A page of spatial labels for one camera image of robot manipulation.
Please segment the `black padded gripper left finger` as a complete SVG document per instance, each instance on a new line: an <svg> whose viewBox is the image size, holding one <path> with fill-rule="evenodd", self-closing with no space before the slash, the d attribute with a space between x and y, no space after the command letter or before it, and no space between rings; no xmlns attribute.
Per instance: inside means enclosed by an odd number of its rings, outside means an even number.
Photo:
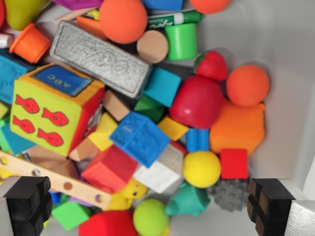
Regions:
<svg viewBox="0 0 315 236"><path fill-rule="evenodd" d="M39 236L52 212L48 177L10 176L0 185L0 234Z"/></svg>

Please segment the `black padded gripper right finger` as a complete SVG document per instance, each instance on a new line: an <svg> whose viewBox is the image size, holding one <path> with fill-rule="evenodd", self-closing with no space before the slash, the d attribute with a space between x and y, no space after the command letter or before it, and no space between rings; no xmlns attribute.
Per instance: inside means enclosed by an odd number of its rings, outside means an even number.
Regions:
<svg viewBox="0 0 315 236"><path fill-rule="evenodd" d="M247 212L260 236L313 236L315 201L289 179L252 178Z"/></svg>

